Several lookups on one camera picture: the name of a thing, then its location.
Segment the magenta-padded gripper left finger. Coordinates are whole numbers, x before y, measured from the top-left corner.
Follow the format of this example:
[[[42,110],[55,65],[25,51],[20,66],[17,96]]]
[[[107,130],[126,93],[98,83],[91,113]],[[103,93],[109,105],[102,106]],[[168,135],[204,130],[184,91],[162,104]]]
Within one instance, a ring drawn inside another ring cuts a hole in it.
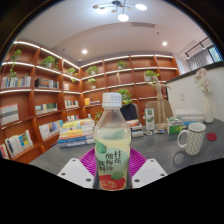
[[[58,176],[78,186],[92,189],[96,172],[95,151],[91,149],[79,159],[71,158],[58,173]]]

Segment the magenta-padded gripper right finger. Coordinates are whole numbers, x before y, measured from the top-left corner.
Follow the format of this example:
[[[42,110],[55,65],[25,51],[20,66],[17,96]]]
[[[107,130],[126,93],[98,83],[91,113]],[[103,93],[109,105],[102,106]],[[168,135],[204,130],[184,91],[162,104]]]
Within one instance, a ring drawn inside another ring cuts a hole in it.
[[[153,158],[147,159],[135,149],[130,151],[129,176],[132,189],[141,188],[167,175]]]

